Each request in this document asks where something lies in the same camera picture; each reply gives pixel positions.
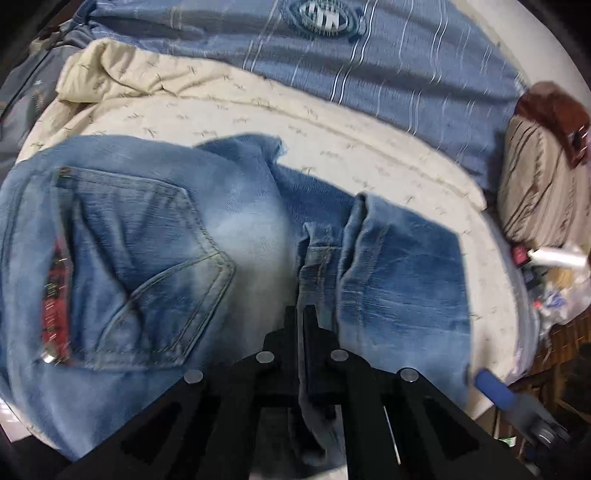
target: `metal bolt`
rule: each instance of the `metal bolt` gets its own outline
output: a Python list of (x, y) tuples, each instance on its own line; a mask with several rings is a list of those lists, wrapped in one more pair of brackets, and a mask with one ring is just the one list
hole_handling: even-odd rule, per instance
[(339, 348), (338, 350), (333, 350), (330, 353), (330, 357), (335, 362), (344, 362), (345, 360), (347, 360), (349, 358), (349, 354), (345, 350), (341, 350)]
[(403, 368), (400, 371), (400, 378), (405, 382), (413, 383), (418, 380), (418, 372), (414, 368)]
[(60, 352), (54, 341), (50, 340), (45, 345), (43, 345), (43, 350), (41, 351), (41, 359), (45, 363), (52, 364), (57, 361), (57, 358), (59, 356)]
[(263, 350), (262, 352), (258, 352), (256, 355), (256, 361), (260, 364), (270, 364), (273, 360), (275, 360), (275, 355), (273, 355), (273, 352)]
[(203, 372), (201, 370), (189, 370), (183, 375), (183, 378), (189, 385), (193, 385), (203, 380)]

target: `blue denim jeans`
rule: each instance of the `blue denim jeans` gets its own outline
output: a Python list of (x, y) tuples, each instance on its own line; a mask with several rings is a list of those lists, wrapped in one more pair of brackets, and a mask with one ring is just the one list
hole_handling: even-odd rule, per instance
[[(371, 195), (276, 165), (248, 135), (186, 148), (76, 137), (0, 189), (0, 396), (69, 458), (178, 381), (262, 347), (285, 306), (314, 303), (341, 345), (419, 369), (458, 404), (470, 357), (457, 238)], [(67, 365), (40, 358), (56, 240), (73, 265)], [(296, 298), (299, 286), (299, 298)], [(325, 449), (331, 426), (304, 419)]]

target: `back pocket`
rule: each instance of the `back pocket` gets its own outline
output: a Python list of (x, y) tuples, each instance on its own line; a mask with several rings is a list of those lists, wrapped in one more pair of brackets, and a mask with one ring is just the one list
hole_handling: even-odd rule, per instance
[(52, 191), (73, 269), (73, 365), (181, 365), (233, 275), (186, 190), (157, 180), (62, 167)]

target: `blue comforter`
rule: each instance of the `blue comforter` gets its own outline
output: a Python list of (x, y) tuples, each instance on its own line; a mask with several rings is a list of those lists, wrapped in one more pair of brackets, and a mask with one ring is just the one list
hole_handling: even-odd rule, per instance
[(448, 0), (87, 0), (95, 37), (228, 62), (362, 111), (494, 195), (517, 71)]

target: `striped pillow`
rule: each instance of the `striped pillow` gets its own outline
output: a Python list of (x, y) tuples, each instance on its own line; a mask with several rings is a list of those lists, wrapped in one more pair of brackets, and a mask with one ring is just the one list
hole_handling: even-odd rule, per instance
[(505, 140), (498, 193), (501, 227), (508, 239), (532, 247), (572, 242), (587, 247), (591, 169), (569, 167), (563, 147), (539, 124), (514, 116)]

